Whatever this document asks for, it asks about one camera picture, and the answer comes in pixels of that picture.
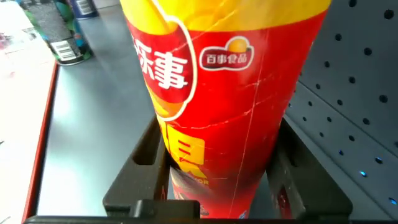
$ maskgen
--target potato chip canister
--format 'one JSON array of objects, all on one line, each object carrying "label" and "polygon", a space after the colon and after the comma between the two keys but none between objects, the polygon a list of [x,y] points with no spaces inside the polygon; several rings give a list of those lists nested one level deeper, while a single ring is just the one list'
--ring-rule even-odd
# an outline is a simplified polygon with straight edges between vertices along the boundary
[{"label": "potato chip canister", "polygon": [[91,57],[78,21],[67,0],[17,0],[60,65],[74,65]]},{"label": "potato chip canister", "polygon": [[247,218],[330,0],[121,0],[177,199]]}]

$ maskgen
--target barcode label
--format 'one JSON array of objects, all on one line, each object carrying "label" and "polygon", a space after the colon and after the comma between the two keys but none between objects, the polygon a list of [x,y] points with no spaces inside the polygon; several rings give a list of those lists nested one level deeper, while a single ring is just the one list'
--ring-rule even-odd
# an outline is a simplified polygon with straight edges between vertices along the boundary
[{"label": "barcode label", "polygon": [[60,57],[61,61],[73,60],[76,58],[75,53],[73,52],[72,48],[66,40],[51,43],[51,46]]},{"label": "barcode label", "polygon": [[83,16],[90,14],[94,11],[87,0],[76,0],[76,4],[79,8],[80,14],[82,14]]}]

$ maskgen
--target pegboard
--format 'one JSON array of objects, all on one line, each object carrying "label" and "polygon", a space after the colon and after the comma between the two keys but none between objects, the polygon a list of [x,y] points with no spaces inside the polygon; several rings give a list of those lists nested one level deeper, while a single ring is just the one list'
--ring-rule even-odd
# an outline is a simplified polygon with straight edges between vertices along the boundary
[{"label": "pegboard", "polygon": [[380,208],[398,219],[394,12],[396,0],[334,0],[286,114]]}]

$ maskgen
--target spray can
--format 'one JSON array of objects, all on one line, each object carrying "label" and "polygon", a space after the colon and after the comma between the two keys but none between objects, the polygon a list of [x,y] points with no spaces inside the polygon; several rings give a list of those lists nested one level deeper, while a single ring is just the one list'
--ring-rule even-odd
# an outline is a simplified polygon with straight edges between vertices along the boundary
[{"label": "spray can", "polygon": [[66,0],[17,0],[60,65],[91,57],[91,49]]},{"label": "spray can", "polygon": [[98,16],[93,0],[69,0],[76,19],[90,19]]}]

